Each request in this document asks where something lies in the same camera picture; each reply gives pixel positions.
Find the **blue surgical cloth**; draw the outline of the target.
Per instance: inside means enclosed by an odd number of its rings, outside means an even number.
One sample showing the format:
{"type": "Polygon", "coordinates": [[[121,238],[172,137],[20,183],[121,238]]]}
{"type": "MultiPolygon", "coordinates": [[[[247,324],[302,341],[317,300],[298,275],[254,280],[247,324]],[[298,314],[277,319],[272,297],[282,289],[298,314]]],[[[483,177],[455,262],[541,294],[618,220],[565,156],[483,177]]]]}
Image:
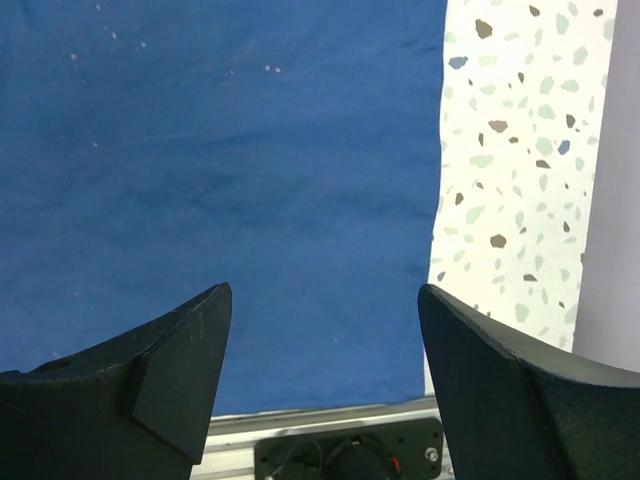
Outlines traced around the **blue surgical cloth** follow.
{"type": "Polygon", "coordinates": [[[233,292],[214,411],[425,391],[442,1],[5,1],[1,366],[233,292]]]}

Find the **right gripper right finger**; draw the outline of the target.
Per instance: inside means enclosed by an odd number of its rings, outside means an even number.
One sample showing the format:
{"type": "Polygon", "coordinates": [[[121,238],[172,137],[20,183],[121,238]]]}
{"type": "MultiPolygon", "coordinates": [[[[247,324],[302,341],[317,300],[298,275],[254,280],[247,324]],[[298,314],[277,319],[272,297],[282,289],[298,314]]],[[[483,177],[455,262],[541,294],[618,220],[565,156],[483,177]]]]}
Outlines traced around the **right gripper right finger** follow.
{"type": "Polygon", "coordinates": [[[550,346],[435,285],[418,294],[458,479],[639,477],[639,375],[550,346]]]}

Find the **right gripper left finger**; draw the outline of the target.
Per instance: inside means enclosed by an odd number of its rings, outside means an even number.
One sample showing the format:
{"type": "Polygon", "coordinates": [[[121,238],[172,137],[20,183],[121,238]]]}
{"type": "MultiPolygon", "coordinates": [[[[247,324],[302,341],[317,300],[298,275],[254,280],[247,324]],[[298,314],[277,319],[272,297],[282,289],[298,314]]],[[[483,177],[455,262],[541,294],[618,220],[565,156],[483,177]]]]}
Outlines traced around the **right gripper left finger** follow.
{"type": "Polygon", "coordinates": [[[215,285],[165,315],[1,375],[5,479],[187,479],[200,464],[232,317],[215,285]]]}

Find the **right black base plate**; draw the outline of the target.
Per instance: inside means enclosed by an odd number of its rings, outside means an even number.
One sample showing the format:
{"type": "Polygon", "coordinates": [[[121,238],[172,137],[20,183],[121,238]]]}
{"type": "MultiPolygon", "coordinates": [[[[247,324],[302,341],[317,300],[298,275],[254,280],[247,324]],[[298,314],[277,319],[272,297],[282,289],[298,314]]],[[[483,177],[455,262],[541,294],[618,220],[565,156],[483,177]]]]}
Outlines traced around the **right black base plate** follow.
{"type": "Polygon", "coordinates": [[[257,479],[435,479],[444,434],[436,418],[284,435],[254,447],[257,479]]]}

